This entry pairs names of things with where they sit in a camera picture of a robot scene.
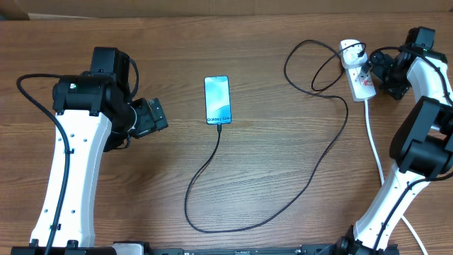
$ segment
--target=phone screen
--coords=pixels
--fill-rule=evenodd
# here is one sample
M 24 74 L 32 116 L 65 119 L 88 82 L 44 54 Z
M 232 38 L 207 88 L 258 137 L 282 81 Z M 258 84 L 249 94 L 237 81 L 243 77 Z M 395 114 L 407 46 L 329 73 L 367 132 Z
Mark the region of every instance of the phone screen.
M 207 124 L 231 123 L 229 81 L 227 76 L 206 77 L 205 98 Z

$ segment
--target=wooden table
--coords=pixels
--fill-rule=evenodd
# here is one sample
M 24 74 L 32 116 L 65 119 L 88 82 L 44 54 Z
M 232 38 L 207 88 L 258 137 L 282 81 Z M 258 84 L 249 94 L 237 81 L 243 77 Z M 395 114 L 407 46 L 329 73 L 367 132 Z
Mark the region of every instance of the wooden table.
M 0 254 L 28 244 L 54 150 L 55 127 L 18 92 L 20 75 L 79 74 L 89 69 L 95 46 L 118 47 L 137 61 L 137 95 L 163 104 L 169 128 L 103 155 L 97 245 L 131 239 L 156 248 L 295 247 L 337 240 L 379 190 L 363 104 L 352 101 L 345 77 L 325 93 L 346 98 L 348 124 L 305 194 L 281 216 L 246 232 L 202 234 L 185 221 L 183 200 L 217 138 L 215 127 L 205 123 L 203 78 L 230 77 L 234 121 L 224 126 L 219 151 L 191 193 L 190 216 L 206 230 L 244 227 L 274 214 L 302 189 L 345 117 L 340 101 L 307 96 L 286 82 L 283 64 L 298 42 L 317 39 L 337 48 L 341 40 L 356 38 L 369 52 L 400 45 L 408 29 L 426 26 L 437 30 L 435 49 L 453 59 L 452 24 L 450 13 L 0 22 Z M 316 45 L 301 48 L 289 76 L 309 88 L 330 55 Z M 336 60 L 316 86 L 338 73 Z M 54 83 L 35 79 L 25 87 L 51 108 Z M 402 101 L 379 93 L 370 104 L 387 170 L 391 138 L 414 105 L 413 93 Z M 451 197 L 451 181 L 432 184 L 406 213 L 431 254 L 451 254 Z M 391 243 L 402 254 L 420 254 L 402 223 Z

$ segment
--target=black power cord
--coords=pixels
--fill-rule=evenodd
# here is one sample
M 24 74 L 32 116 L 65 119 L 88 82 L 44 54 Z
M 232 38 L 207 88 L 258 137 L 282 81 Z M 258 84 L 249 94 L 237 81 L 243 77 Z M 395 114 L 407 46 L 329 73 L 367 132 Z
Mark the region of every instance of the black power cord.
M 321 65 L 321 67 L 318 69 L 318 71 L 316 72 L 313 80 L 311 81 L 311 88 L 316 91 L 316 92 L 322 92 L 322 91 L 325 91 L 326 89 L 330 88 L 332 85 L 334 85 L 343 75 L 343 73 L 345 72 L 343 68 L 341 68 L 341 74 L 340 76 L 338 76 L 338 78 L 332 82 L 331 84 L 329 84 L 328 86 L 322 88 L 322 89 L 318 89 L 316 90 L 314 88 L 314 80 L 316 79 L 318 73 L 326 66 L 327 63 L 329 63 L 334 57 L 338 57 L 338 59 L 341 60 L 340 58 L 340 53 L 350 47 L 354 47 L 356 45 L 364 45 L 366 47 L 366 45 L 363 43 L 363 42 L 359 42 L 359 43 L 355 43 L 355 44 L 352 44 L 348 47 L 345 47 L 344 49 L 336 52 L 332 47 L 328 46 L 327 44 L 323 43 L 323 42 L 319 42 L 317 40 L 305 40 L 301 43 L 299 43 L 291 52 L 290 54 L 288 55 L 287 59 L 286 59 L 286 62 L 285 62 L 285 65 L 283 67 L 283 74 L 285 75 L 285 78 L 286 80 L 294 87 L 296 88 L 297 90 L 301 91 L 301 92 L 304 92 L 306 94 L 309 94 L 311 96 L 317 96 L 317 97 L 320 97 L 320 98 L 325 98 L 325 99 L 331 99 L 331 98 L 338 98 L 340 99 L 344 104 L 345 104 L 345 108 L 346 108 L 346 116 L 345 116 L 345 121 L 343 123 L 343 125 L 341 126 L 341 129 L 340 131 L 338 132 L 338 134 L 333 138 L 333 140 L 331 141 L 331 143 L 329 143 L 329 145 L 327 146 L 327 148 L 324 150 L 323 154 L 319 157 L 319 160 L 318 162 L 316 163 L 316 166 L 314 167 L 314 170 L 313 172 L 311 173 L 310 175 L 310 178 L 308 180 L 308 182 L 306 183 L 305 187 L 296 195 L 296 197 L 294 197 L 288 204 L 286 204 L 282 209 L 280 209 L 278 212 L 276 212 L 274 215 L 272 215 L 271 217 L 269 217 L 268 219 L 258 223 L 258 224 L 255 224 L 255 225 L 251 225 L 251 226 L 248 226 L 248 227 L 242 227 L 242 228 L 238 228 L 238 229 L 228 229 L 228 230 L 203 230 L 203 229 L 200 229 L 198 227 L 196 227 L 189 219 L 188 217 L 188 211 L 187 211 L 187 204 L 188 204 L 188 197 L 189 197 L 189 193 L 190 193 L 190 189 L 192 188 L 193 186 L 193 183 L 194 181 L 197 179 L 197 177 L 202 173 L 202 171 L 207 167 L 207 165 L 212 161 L 212 159 L 214 158 L 214 155 L 215 155 L 215 152 L 217 151 L 217 148 L 219 146 L 219 142 L 220 142 L 220 132 L 222 131 L 222 127 L 221 125 L 218 125 L 217 126 L 217 131 L 219 133 L 219 137 L 217 139 L 217 144 L 215 146 L 215 149 L 213 151 L 213 153 L 211 154 L 211 157 L 209 157 L 209 159 L 202 165 L 202 167 L 200 167 L 200 169 L 198 169 L 198 171 L 195 173 L 195 175 L 192 177 L 192 180 L 190 181 L 189 183 L 189 186 L 187 188 L 187 191 L 185 192 L 185 199 L 184 199 L 184 215 L 185 215 L 185 219 L 187 220 L 187 222 L 189 223 L 189 225 L 194 229 L 194 230 L 197 230 L 198 232 L 201 232 L 201 233 L 205 233 L 205 234 L 216 234 L 216 233 L 230 233 L 230 232 L 240 232 L 240 231 L 245 231 L 245 230 L 251 230 L 251 229 L 254 229 L 256 227 L 260 227 L 260 226 L 263 226 L 264 224 L 268 223 L 269 221 L 273 220 L 274 218 L 276 218 L 280 213 L 283 213 L 283 211 L 285 211 L 291 204 L 293 204 L 298 198 L 299 196 L 301 196 L 305 190 L 309 187 L 310 183 L 311 183 L 311 180 L 313 179 L 314 177 L 314 174 L 316 173 L 316 170 L 318 169 L 318 166 L 319 164 L 321 163 L 321 161 L 323 160 L 323 158 L 327 155 L 329 149 L 333 146 L 333 144 L 335 143 L 335 141 L 338 139 L 338 137 L 340 137 L 341 135 L 341 132 L 344 130 L 345 126 L 346 126 L 346 123 L 348 121 L 348 114 L 349 114 L 349 110 L 348 110 L 348 104 L 346 103 L 345 99 L 343 99 L 342 97 L 340 96 L 330 96 L 330 95 L 320 95 L 319 93 L 312 93 L 312 92 L 309 92 L 309 91 L 306 91 L 304 89 L 301 89 L 300 87 L 298 87 L 296 84 L 294 84 L 291 79 L 289 79 L 288 75 L 287 75 L 287 64 L 289 62 L 289 59 L 291 58 L 291 56 L 302 46 L 302 45 L 305 45 L 307 43 L 315 43 L 317 45 L 320 45 L 320 46 L 323 46 L 327 49 L 329 49 L 331 52 L 334 53 L 334 55 L 332 57 L 330 57 L 327 61 L 324 62 L 323 65 Z M 365 53 L 365 47 L 364 49 L 359 53 L 359 56 L 360 55 L 363 55 Z
M 132 102 L 132 99 L 134 98 L 135 94 L 137 94 L 137 91 L 139 90 L 139 69 L 137 68 L 137 63 L 135 62 L 135 60 L 133 60 L 132 58 L 129 58 L 129 62 L 132 65 L 132 67 L 134 67 L 134 70 L 135 70 L 135 86 L 129 96 L 129 102 Z
M 449 174 L 446 174 L 444 176 L 441 176 L 441 177 L 437 177 L 437 178 L 424 178 L 424 179 L 421 179 L 421 180 L 418 180 L 418 181 L 414 181 L 413 183 L 409 184 L 407 186 L 407 188 L 404 190 L 404 192 L 400 195 L 399 199 L 396 201 L 395 205 L 393 206 L 393 208 L 391 209 L 389 215 L 387 216 L 387 218 L 385 219 L 384 223 L 382 224 L 381 226 L 381 230 L 379 231 L 379 234 L 377 235 L 377 238 L 376 238 L 376 242 L 374 243 L 374 247 L 373 247 L 373 250 L 377 250 L 377 247 L 379 246 L 379 241 L 381 240 L 382 238 L 382 235 L 384 233 L 384 230 L 386 229 L 386 226 L 388 225 L 391 217 L 393 216 L 393 214 L 395 213 L 396 209 L 398 208 L 398 206 L 401 204 L 401 202 L 403 201 L 404 197 L 407 195 L 407 193 L 409 191 L 412 190 L 412 187 L 414 187 L 415 185 L 419 184 L 419 183 L 422 183 L 422 182 L 425 182 L 425 181 L 445 181 L 447 179 L 450 179 L 451 177 L 453 177 L 453 171 L 451 171 Z
M 58 222 L 59 222 L 59 216 L 62 212 L 62 207 L 63 207 L 63 200 L 64 200 L 64 194 L 66 193 L 66 187 L 68 184 L 68 177 L 69 177 L 69 156 L 71 155 L 71 152 L 69 151 L 69 141 L 68 137 L 66 135 L 66 132 L 64 131 L 62 125 L 59 123 L 59 121 L 56 119 L 51 112 L 48 111 L 42 104 L 40 104 L 38 101 L 36 101 L 32 96 L 30 96 L 25 89 L 23 89 L 21 82 L 24 79 L 29 79 L 29 78 L 37 78 L 37 77 L 43 77 L 43 78 L 62 78 L 61 75 L 56 75 L 56 74 L 26 74 L 17 79 L 16 86 L 19 89 L 19 91 L 36 107 L 38 107 L 49 119 L 57 126 L 58 131 L 62 135 L 63 138 L 63 143 L 64 143 L 64 172 L 63 172 L 63 181 L 62 181 L 62 187 L 59 192 L 59 197 L 58 197 L 58 203 L 57 207 L 55 208 L 55 216 L 54 220 L 52 223 L 52 226 L 50 228 L 50 235 L 49 235 L 49 240 L 47 241 L 47 246 L 45 247 L 45 252 L 44 255 L 49 255 L 50 253 L 50 248 L 52 247 L 52 243 L 54 242 L 55 234 L 57 232 L 58 228 Z

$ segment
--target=black cable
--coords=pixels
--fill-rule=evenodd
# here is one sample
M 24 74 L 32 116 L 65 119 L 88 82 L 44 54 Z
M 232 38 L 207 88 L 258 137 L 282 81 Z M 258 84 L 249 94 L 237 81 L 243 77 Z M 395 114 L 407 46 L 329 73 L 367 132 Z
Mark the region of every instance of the black cable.
M 286 59 L 286 62 L 285 62 L 285 65 L 283 67 L 283 73 L 285 75 L 285 78 L 286 80 L 291 84 L 293 85 L 294 88 L 296 88 L 297 90 L 301 91 L 301 92 L 304 92 L 306 94 L 309 94 L 311 96 L 318 96 L 320 98 L 327 98 L 327 99 L 330 99 L 330 98 L 339 98 L 344 104 L 345 104 L 345 107 L 346 107 L 346 115 L 345 115 L 345 122 L 343 123 L 340 131 L 338 132 L 338 134 L 333 138 L 333 140 L 331 141 L 331 143 L 329 143 L 329 145 L 327 146 L 327 148 L 324 150 L 323 154 L 319 157 L 319 160 L 318 162 L 316 163 L 316 166 L 314 167 L 314 170 L 312 171 L 311 173 L 311 176 L 308 180 L 308 182 L 306 183 L 305 187 L 296 195 L 296 197 L 294 197 L 288 204 L 286 204 L 282 209 L 280 209 L 278 212 L 276 212 L 274 215 L 272 215 L 271 217 L 269 217 L 268 219 L 258 223 L 258 224 L 255 224 L 255 225 L 251 225 L 251 226 L 248 226 L 248 227 L 242 227 L 242 228 L 238 228 L 238 229 L 228 229 L 228 230 L 203 230 L 203 229 L 200 229 L 198 227 L 196 227 L 189 219 L 188 217 L 188 212 L 187 212 L 187 203 L 188 203 L 188 196 L 189 196 L 189 193 L 190 193 L 190 188 L 192 187 L 193 185 L 193 182 L 195 181 L 195 179 L 199 176 L 199 174 L 203 171 L 203 169 L 205 169 L 205 167 L 212 161 L 212 158 L 214 157 L 215 155 L 215 152 L 217 151 L 217 148 L 219 146 L 219 141 L 220 141 L 220 131 L 219 131 L 219 128 L 217 128 L 217 130 L 219 131 L 219 138 L 217 140 L 217 145 L 214 149 L 214 152 L 211 154 L 211 157 L 203 164 L 203 166 L 198 169 L 198 171 L 195 173 L 195 175 L 192 177 L 192 180 L 190 181 L 189 183 L 189 186 L 188 186 L 188 189 L 187 191 L 185 192 L 185 199 L 184 199 L 184 215 L 185 215 L 185 219 L 187 220 L 187 222 L 189 223 L 189 225 L 194 229 L 194 230 L 197 230 L 198 232 L 201 232 L 201 233 L 205 233 L 205 234 L 216 234 L 216 233 L 230 233 L 230 232 L 240 232 L 240 231 L 245 231 L 245 230 L 251 230 L 251 229 L 254 229 L 256 227 L 260 227 L 260 226 L 263 226 L 264 224 L 268 223 L 269 221 L 273 220 L 274 218 L 276 218 L 280 213 L 283 213 L 283 211 L 285 211 L 290 205 L 292 205 L 298 198 L 299 196 L 301 196 L 305 190 L 309 187 L 310 183 L 311 183 L 311 180 L 313 179 L 314 177 L 314 174 L 316 173 L 316 170 L 318 169 L 318 166 L 319 164 L 321 163 L 321 161 L 323 160 L 323 158 L 327 155 L 329 149 L 333 146 L 333 144 L 335 143 L 335 141 L 338 139 L 338 137 L 340 137 L 340 134 L 341 132 L 344 130 L 345 126 L 346 126 L 346 123 L 348 121 L 348 115 L 349 115 L 349 110 L 348 110 L 348 104 L 346 103 L 345 99 L 343 99 L 342 97 L 340 96 L 329 96 L 329 95 L 320 95 L 318 93 L 312 93 L 312 92 L 309 92 L 309 91 L 305 91 L 304 89 L 301 89 L 299 88 L 298 86 L 296 86 L 288 77 L 287 75 L 287 64 L 289 62 L 289 59 L 291 58 L 291 56 L 297 51 L 297 49 L 299 49 L 302 45 L 304 44 L 307 44 L 307 43 L 315 43 L 317 45 L 321 45 L 327 49 L 329 49 L 331 52 L 335 53 L 332 57 L 330 57 L 326 62 L 324 62 L 324 64 L 321 66 L 321 68 L 317 71 L 316 75 L 319 73 L 319 71 L 324 67 L 326 66 L 326 64 L 331 61 L 335 56 L 338 57 L 338 59 L 340 59 L 339 57 L 339 54 L 343 51 L 343 50 L 346 50 L 348 49 L 349 47 L 354 47 L 355 45 L 359 45 L 359 44 L 363 44 L 362 42 L 359 42 L 359 43 L 355 43 L 353 45 L 350 45 L 346 48 L 344 48 L 343 50 L 339 51 L 339 52 L 336 52 L 332 47 L 322 43 L 322 42 L 319 42 L 317 40 L 305 40 L 301 43 L 299 43 L 291 52 L 290 54 L 288 55 L 287 59 Z M 332 83 L 332 84 L 329 84 L 327 87 L 323 88 L 323 89 L 320 89 L 318 91 L 325 91 L 326 89 L 328 89 L 329 87 L 331 87 L 332 85 L 335 84 L 335 82 L 337 82 L 337 80 L 339 80 L 341 78 L 341 76 L 343 75 L 344 73 L 344 69 L 342 68 L 341 69 L 341 74 L 340 76 Z
M 126 145 L 125 145 L 125 146 L 123 146 L 123 147 L 118 147 L 118 148 L 115 148 L 115 149 L 127 149 L 127 148 L 129 148 L 129 146 L 130 146 L 130 135 L 129 135 L 129 133 L 127 134 L 126 140 L 127 140 L 127 142 L 126 142 Z
M 44 106 L 42 106 L 39 102 L 37 102 L 30 94 L 23 89 L 21 82 L 24 79 L 28 78 L 36 78 L 36 77 L 48 77 L 48 78 L 61 78 L 61 75 L 56 75 L 56 74 L 26 74 L 17 79 L 16 86 L 19 89 L 19 91 L 36 107 L 38 107 L 47 117 L 49 117 L 50 120 L 57 126 L 58 131 L 62 135 L 63 138 L 63 143 L 64 143 L 64 173 L 63 173 L 63 180 L 62 180 L 62 188 L 59 192 L 59 197 L 58 197 L 58 203 L 57 207 L 55 209 L 55 216 L 54 220 L 52 223 L 52 226 L 50 228 L 50 235 L 49 235 L 49 240 L 47 241 L 47 246 L 45 248 L 44 255 L 48 255 L 50 253 L 50 248 L 52 247 L 52 243 L 54 242 L 55 234 L 57 232 L 58 228 L 58 222 L 59 222 L 59 216 L 62 212 L 62 207 L 63 207 L 63 200 L 64 200 L 64 194 L 66 193 L 66 187 L 68 184 L 68 177 L 69 177 L 69 141 L 68 137 L 66 135 L 66 132 L 64 131 L 62 125 L 59 123 L 59 121 L 56 119 L 51 112 L 48 111 Z
M 134 67 L 134 70 L 135 70 L 135 86 L 129 95 L 129 102 L 132 102 L 132 99 L 134 98 L 135 94 L 137 94 L 137 91 L 139 90 L 139 69 L 137 68 L 137 63 L 133 59 L 129 59 L 129 62 L 131 63 L 131 65 Z
M 310 43 L 316 43 L 317 45 L 321 45 L 321 46 L 324 46 L 326 48 L 328 48 L 329 50 L 331 50 L 331 52 L 336 52 L 334 49 L 332 49 L 330 46 L 322 43 L 322 42 L 319 42 L 319 41 L 316 41 L 316 40 L 306 40 L 307 42 L 310 42 Z M 329 59 L 327 61 L 324 62 L 323 65 L 321 65 L 321 67 L 319 67 L 318 71 L 315 73 L 314 77 L 313 77 L 313 80 L 311 81 L 311 89 L 313 91 L 316 91 L 316 92 L 322 92 L 322 91 L 325 91 L 327 90 L 328 88 L 332 87 L 332 85 L 334 85 L 343 75 L 343 72 L 345 71 L 343 68 L 342 69 L 342 72 L 341 72 L 341 75 L 335 80 L 333 81 L 331 84 L 329 84 L 328 86 L 322 88 L 322 89 L 315 89 L 314 88 L 314 80 L 316 79 L 316 77 L 318 76 L 319 72 L 326 66 L 327 63 L 329 63 L 334 57 L 338 57 L 338 59 L 341 60 L 340 58 L 340 53 L 342 53 L 344 50 L 346 49 L 349 49 L 350 47 L 354 47 L 356 45 L 364 45 L 363 47 L 363 50 L 359 53 L 359 55 L 363 55 L 365 53 L 365 49 L 367 48 L 367 45 L 364 43 L 364 42 L 357 42 L 357 43 L 354 43 L 352 45 L 349 45 L 347 47 L 345 47 L 344 49 L 338 51 L 337 53 L 335 53 L 334 55 L 332 55 L 332 57 L 329 57 Z
M 423 56 L 422 54 L 419 54 L 417 52 L 414 52 L 412 50 L 409 50 L 405 47 L 392 47 L 392 46 L 388 46 L 388 47 L 381 47 L 379 49 L 376 49 L 374 50 L 373 52 L 371 52 L 371 54 L 369 55 L 369 59 L 371 61 L 372 64 L 373 63 L 373 59 L 374 59 L 374 56 L 378 53 L 378 52 L 381 52 L 382 50 L 398 50 L 398 51 L 404 51 L 404 52 L 407 52 L 407 53 L 410 53 L 416 57 L 419 57 L 421 58 L 422 60 L 425 60 L 425 62 L 427 62 L 432 68 L 434 68 L 434 70 L 437 72 L 437 74 L 439 74 L 440 76 L 440 81 L 442 82 L 442 88 L 444 90 L 444 95 L 445 95 L 445 99 L 447 100 L 447 102 L 453 106 L 453 101 L 452 99 L 450 98 L 449 96 L 449 92 L 448 92 L 448 88 L 447 88 L 447 82 L 445 81 L 445 77 L 444 75 L 442 74 L 442 72 L 440 71 L 440 68 L 439 67 L 436 67 L 435 64 L 433 64 L 428 58 L 426 58 L 425 56 Z
M 406 194 L 412 190 L 412 187 L 414 187 L 415 185 L 419 184 L 419 183 L 422 183 L 424 181 L 445 181 L 447 179 L 450 179 L 451 177 L 453 177 L 453 171 L 451 171 L 449 174 L 446 174 L 444 176 L 441 176 L 441 177 L 437 177 L 437 178 L 424 178 L 424 179 L 421 179 L 421 180 L 418 180 L 418 181 L 414 181 L 413 183 L 409 184 L 407 186 L 407 188 L 404 190 L 404 192 L 400 195 L 399 199 L 396 201 L 395 205 L 393 206 L 393 208 L 391 209 L 389 215 L 387 215 L 387 218 L 385 219 L 384 223 L 382 224 L 381 226 L 381 230 L 379 231 L 379 234 L 377 235 L 377 238 L 376 238 L 376 242 L 374 243 L 374 247 L 373 247 L 373 250 L 377 250 L 377 247 L 379 246 L 379 241 L 381 240 L 381 237 L 384 233 L 384 230 L 386 229 L 391 217 L 393 216 L 393 214 L 395 213 L 396 209 L 398 208 L 398 206 L 400 205 L 400 203 L 403 201 L 404 199 L 404 196 L 406 196 Z

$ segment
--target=power strip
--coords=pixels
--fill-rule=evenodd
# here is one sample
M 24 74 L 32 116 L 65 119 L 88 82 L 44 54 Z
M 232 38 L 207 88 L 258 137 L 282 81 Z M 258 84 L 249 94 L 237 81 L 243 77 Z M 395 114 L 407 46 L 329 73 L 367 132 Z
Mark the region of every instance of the power strip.
M 340 50 L 349 45 L 360 43 L 358 40 L 347 39 L 340 42 Z M 358 57 L 363 50 L 362 45 L 356 45 L 344 50 L 341 54 L 341 64 L 345 68 L 346 77 L 348 78 L 349 87 L 351 89 L 352 98 L 355 102 L 363 102 L 376 96 L 371 74 L 363 73 L 361 66 L 367 61 L 367 53 Z

